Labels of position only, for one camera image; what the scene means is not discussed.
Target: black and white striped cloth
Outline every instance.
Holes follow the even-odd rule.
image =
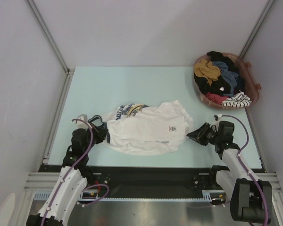
[[[232,98],[224,100],[221,104],[227,107],[247,107],[251,104],[251,100],[243,92],[240,92]]]

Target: pile of clothes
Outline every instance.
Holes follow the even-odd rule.
[[[194,78],[200,91],[213,102],[231,107],[247,107],[250,98],[244,94],[245,80],[239,68],[220,52],[207,53],[210,61],[202,59],[194,65]]]

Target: white t-shirt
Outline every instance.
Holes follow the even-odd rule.
[[[193,131],[193,119],[178,100],[159,107],[122,105],[103,120],[109,133],[104,145],[135,155],[174,152]]]

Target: red garment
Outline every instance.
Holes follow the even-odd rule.
[[[227,98],[230,98],[230,97],[225,97],[225,96],[221,97],[217,94],[212,94],[212,93],[207,93],[206,97],[209,100],[211,100],[211,101],[213,101],[213,102],[215,102],[216,104],[219,104],[219,105],[222,103],[222,101],[226,100]]]

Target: blue garment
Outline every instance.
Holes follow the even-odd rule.
[[[237,86],[237,78],[239,75],[235,72],[229,71],[227,64],[221,61],[213,61],[213,65],[219,67],[222,78],[231,86],[231,93],[224,94],[224,96],[233,97],[234,88]]]

